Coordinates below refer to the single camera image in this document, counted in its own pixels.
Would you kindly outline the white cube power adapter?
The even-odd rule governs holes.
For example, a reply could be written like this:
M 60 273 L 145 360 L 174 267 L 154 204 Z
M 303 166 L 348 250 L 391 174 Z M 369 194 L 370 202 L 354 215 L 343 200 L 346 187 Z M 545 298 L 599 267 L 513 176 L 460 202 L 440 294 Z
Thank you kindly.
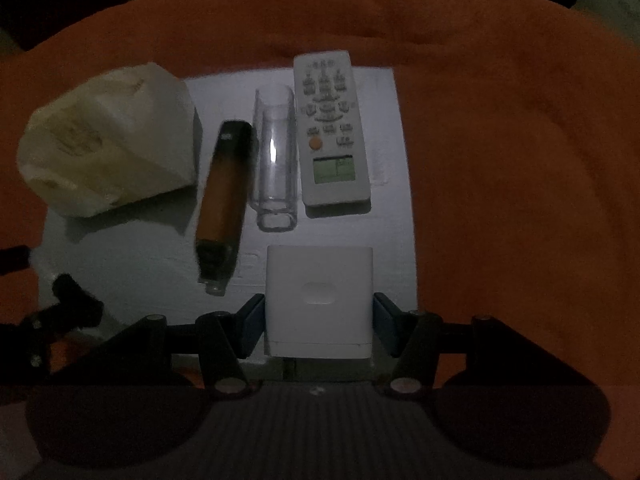
M 273 245 L 267 249 L 268 356 L 372 356 L 373 249 Z

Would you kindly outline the tissue pack with dog print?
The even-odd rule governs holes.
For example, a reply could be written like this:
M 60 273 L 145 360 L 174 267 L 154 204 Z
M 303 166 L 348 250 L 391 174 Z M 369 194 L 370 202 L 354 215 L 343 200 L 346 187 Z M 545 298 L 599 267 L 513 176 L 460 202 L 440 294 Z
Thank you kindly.
M 195 106 L 155 63 L 111 70 L 30 116 L 16 162 L 58 214 L 91 218 L 194 185 Z

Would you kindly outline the white storage box lid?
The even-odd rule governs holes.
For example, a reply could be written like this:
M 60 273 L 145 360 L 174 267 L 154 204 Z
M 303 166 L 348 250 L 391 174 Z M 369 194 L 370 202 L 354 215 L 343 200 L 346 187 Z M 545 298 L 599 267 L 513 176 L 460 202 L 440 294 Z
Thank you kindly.
M 233 278 L 217 297 L 198 280 L 193 248 L 201 185 L 90 219 L 49 211 L 37 249 L 40 304 L 52 298 L 50 277 L 68 273 L 104 303 L 103 321 L 92 336 L 111 337 L 147 314 L 192 323 L 210 311 L 238 310 L 264 291 L 268 246 L 326 245 L 371 247 L 375 290 L 399 307 L 416 308 L 409 171 L 394 73 L 357 67 L 354 75 L 371 181 L 369 212 L 309 218 L 300 210 L 292 231 L 265 233 L 249 209 Z

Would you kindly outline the orange and black tube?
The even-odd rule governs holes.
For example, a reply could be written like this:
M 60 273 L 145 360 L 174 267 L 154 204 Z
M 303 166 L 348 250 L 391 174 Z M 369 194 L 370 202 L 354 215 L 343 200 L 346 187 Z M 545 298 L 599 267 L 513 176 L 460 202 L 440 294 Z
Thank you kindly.
M 214 296 L 226 293 L 240 247 L 252 168 L 253 128 L 228 120 L 219 130 L 195 232 L 198 280 Z

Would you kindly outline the white air conditioner remote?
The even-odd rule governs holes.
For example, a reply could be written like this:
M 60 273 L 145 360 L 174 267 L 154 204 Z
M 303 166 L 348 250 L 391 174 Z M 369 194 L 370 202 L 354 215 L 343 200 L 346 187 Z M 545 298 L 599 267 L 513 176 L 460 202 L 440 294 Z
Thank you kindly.
M 346 51 L 294 58 L 294 96 L 303 203 L 365 203 L 370 178 L 352 61 Z

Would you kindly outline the orange table cloth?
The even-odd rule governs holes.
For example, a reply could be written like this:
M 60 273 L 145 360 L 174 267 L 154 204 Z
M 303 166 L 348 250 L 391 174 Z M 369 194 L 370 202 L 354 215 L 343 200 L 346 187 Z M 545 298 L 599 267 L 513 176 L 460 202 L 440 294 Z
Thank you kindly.
M 639 474 L 639 51 L 546 0 L 134 0 L 1 63 L 1 239 L 44 208 L 17 172 L 32 112 L 154 62 L 180 77 L 347 50 L 395 73 L 420 304 L 502 318 L 608 397 L 597 455 Z

